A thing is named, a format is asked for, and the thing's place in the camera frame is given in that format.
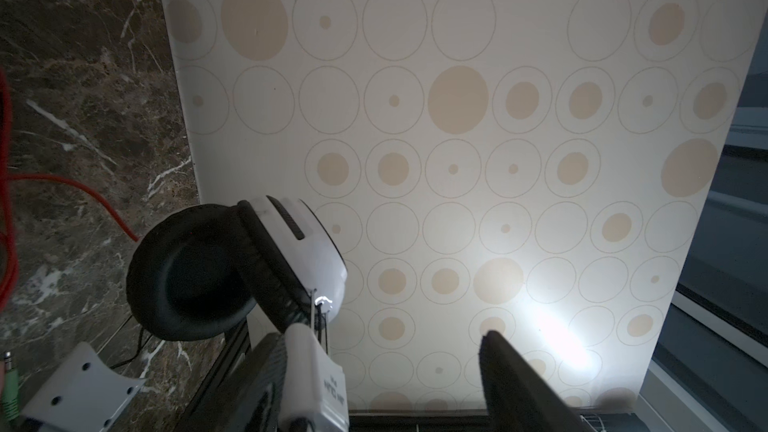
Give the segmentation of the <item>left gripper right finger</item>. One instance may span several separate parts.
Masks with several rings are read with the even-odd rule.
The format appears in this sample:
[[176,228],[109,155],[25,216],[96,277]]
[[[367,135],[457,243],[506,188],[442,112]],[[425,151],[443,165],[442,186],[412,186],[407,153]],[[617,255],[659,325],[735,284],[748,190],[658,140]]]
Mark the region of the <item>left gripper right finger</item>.
[[482,338],[479,368],[493,431],[589,429],[500,333]]

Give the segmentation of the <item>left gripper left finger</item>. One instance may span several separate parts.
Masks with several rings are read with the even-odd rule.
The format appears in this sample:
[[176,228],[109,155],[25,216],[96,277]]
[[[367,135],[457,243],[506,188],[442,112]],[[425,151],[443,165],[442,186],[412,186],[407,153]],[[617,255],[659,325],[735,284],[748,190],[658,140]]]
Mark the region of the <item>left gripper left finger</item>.
[[178,431],[277,431],[287,351],[284,336],[266,335],[212,396],[181,420]]

